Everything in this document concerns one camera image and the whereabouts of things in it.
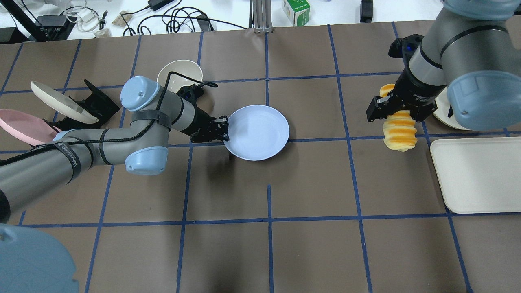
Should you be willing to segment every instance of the white plate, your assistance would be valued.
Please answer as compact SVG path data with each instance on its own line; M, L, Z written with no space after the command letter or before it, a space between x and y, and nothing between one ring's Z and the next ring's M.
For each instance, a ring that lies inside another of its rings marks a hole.
M456 121L456 116L452 115L450 118L447 117L449 108L451 107L449 98L447 98L447 88L443 89L443 91L438 95L436 98L436 104L438 105L438 109L434 111L434 117L440 120L443 124L459 130L470 130L461 126Z
M439 139L430 152L447 207L458 214L521 212L521 137Z
M167 64L157 75L156 81L160 86L165 86L166 78L170 71L175 71L198 81L203 80L203 71L197 63L190 60L177 60ZM195 82L173 74L168 83L168 90L172 93L177 93L181 87L191 86Z
M71 119L87 124L98 122L98 118L92 116L91 113L80 107L80 105L76 104L71 98L43 83L31 81L31 90L42 102L47 104L47 106Z
M251 105L235 111L228 118L226 148L235 156L260 161L276 155L284 148L290 126L277 110L264 105Z

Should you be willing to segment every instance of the white tray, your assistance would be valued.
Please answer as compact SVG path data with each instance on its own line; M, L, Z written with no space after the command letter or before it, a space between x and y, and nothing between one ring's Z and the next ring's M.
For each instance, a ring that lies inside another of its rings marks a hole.
M521 212L521 137L439 139L430 152L454 213Z

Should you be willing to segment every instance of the pink plate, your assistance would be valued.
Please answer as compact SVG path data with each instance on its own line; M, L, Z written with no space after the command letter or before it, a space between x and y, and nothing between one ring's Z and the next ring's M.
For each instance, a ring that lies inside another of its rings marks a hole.
M0 109L0 126L30 145L50 142L56 136L54 129L42 119L16 110Z

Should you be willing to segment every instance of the yellow bread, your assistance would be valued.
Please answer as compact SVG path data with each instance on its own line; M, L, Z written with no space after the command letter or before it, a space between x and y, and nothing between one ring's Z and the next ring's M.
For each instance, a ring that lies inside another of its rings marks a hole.
M385 97L394 89L394 84L386 84L380 88L380 96ZM414 136L416 128L411 118L411 111L398 111L389 115L383 123L383 142L394 151L405 152L416 146L418 139Z
M385 86L380 88L380 97L385 97L389 94L390 91L394 89L394 83L386 84Z

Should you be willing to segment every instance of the light blue robot joint cap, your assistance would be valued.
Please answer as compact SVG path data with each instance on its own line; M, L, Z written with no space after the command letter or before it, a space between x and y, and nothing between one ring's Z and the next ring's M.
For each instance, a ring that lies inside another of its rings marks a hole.
M136 175L158 175L165 170L167 158L166 147L150 146L131 153L125 159L125 169Z
M456 121L471 130L501 129L521 122L521 77L476 71L456 78L447 90Z
M121 89L121 104L134 112L144 108L159 92L159 83L144 76L134 76Z
M458 15L480 20L507 20L521 0L445 0L444 7Z
M73 130L80 130L79 128L71 129L71 130L65 130L62 132L58 132L56 136L53 138L53 141L57 141L58 139L62 139L67 133L73 131Z
M65 246L34 228L0 224L0 292L78 293Z

